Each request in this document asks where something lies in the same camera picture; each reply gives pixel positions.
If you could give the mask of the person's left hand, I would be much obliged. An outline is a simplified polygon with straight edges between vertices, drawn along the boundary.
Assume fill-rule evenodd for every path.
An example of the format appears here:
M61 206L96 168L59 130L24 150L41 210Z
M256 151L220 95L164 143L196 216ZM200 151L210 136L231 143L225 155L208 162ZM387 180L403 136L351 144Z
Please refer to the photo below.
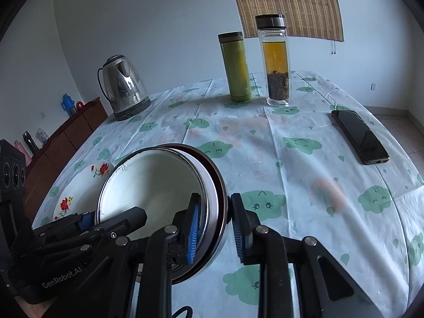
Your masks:
M29 318L42 318L52 304L52 301L29 304L22 297L15 297L15 300Z

